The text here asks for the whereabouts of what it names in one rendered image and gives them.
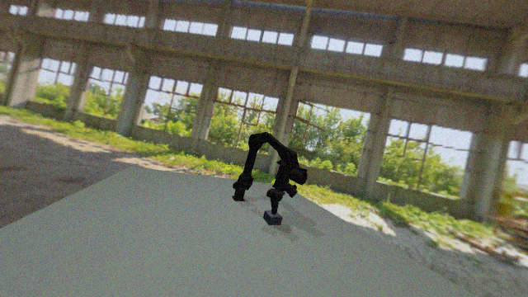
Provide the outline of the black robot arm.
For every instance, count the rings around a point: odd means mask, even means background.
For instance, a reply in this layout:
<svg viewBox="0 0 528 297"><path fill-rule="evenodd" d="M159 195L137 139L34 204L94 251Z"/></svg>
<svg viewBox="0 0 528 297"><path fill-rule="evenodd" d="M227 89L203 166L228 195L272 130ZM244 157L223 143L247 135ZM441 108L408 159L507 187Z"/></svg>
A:
<svg viewBox="0 0 528 297"><path fill-rule="evenodd" d="M307 169L299 167L298 154L284 146L279 142L272 134L263 132L260 134L252 134L248 140L249 152L243 173L239 176L238 180L233 184L235 193L233 200L245 201L243 199L245 190L248 190L252 185L252 169L257 156L257 151L262 147L262 144L269 143L280 156L281 160L276 162L280 164L277 175L285 178L289 178L291 181L296 182L300 185L305 184L307 180ZM289 181L290 181L289 180ZM286 191L291 198L293 198L298 192L296 185L289 184L289 181L283 185L281 190Z"/></svg>

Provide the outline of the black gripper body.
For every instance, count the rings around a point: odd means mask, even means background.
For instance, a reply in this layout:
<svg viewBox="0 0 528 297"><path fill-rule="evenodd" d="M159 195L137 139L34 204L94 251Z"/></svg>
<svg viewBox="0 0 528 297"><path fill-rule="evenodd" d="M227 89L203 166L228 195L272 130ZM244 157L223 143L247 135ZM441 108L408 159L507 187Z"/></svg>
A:
<svg viewBox="0 0 528 297"><path fill-rule="evenodd" d="M281 177L279 175L276 175L275 177L275 183L272 187L274 187L275 189L271 188L266 196L274 199L274 200L277 200L277 201L281 201L282 199L282 192L283 190L281 190L281 188L285 185L285 183L287 183L289 181L289 178L285 178L285 177Z"/></svg>

